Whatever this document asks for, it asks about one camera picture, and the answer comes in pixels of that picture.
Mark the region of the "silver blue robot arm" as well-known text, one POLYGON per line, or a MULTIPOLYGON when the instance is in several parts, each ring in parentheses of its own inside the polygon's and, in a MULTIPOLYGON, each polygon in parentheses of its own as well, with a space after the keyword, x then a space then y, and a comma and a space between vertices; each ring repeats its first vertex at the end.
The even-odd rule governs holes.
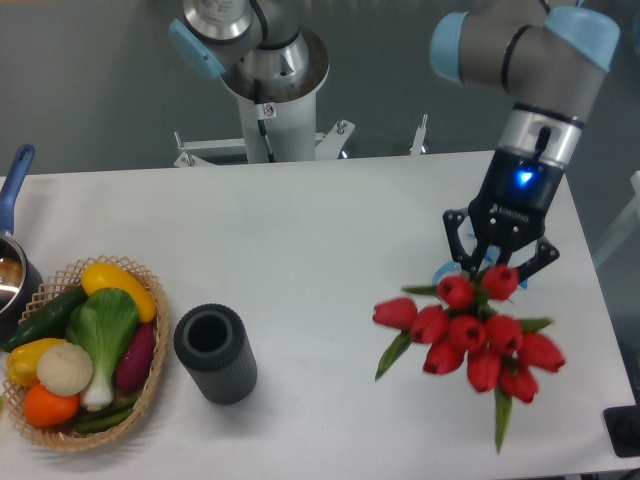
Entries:
MULTIPOLYGON (((239 106, 252 163, 316 160, 316 94, 327 50, 279 1, 187 1, 168 35, 194 71, 221 79, 239 106)), ((468 207, 445 212, 452 259, 478 274, 533 246, 527 280, 558 258, 545 218, 616 49, 620 30, 578 1, 492 1, 436 26, 429 60, 442 78, 511 94, 513 109, 468 207)))

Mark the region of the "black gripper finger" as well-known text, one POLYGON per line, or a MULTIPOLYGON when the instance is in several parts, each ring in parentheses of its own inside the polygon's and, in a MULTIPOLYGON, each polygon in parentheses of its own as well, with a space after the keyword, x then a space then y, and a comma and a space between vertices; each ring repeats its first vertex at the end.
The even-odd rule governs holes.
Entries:
POLYGON ((480 272, 482 261, 488 250, 488 242, 477 239, 472 253, 465 250, 459 230, 464 221, 469 219, 467 209, 446 210, 442 219, 452 259, 459 263, 461 269, 471 278, 475 278, 480 272))
MULTIPOLYGON (((507 237, 504 245, 499 248, 499 264, 508 265, 511 256, 532 243, 533 240, 526 236, 526 232, 520 227, 513 227, 507 237)), ((519 284, 526 283, 528 279, 540 270, 544 269, 560 257, 559 250, 542 235, 534 241, 535 250, 532 257, 524 261, 514 270, 518 275, 519 284)))

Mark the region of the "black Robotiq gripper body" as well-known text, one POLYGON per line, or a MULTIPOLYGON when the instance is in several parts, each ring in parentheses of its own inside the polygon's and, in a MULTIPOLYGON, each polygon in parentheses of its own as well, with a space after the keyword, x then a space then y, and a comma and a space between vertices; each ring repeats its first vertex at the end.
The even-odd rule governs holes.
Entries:
POLYGON ((504 150, 494 152, 468 213, 480 243, 519 250, 540 238, 564 170, 504 150))

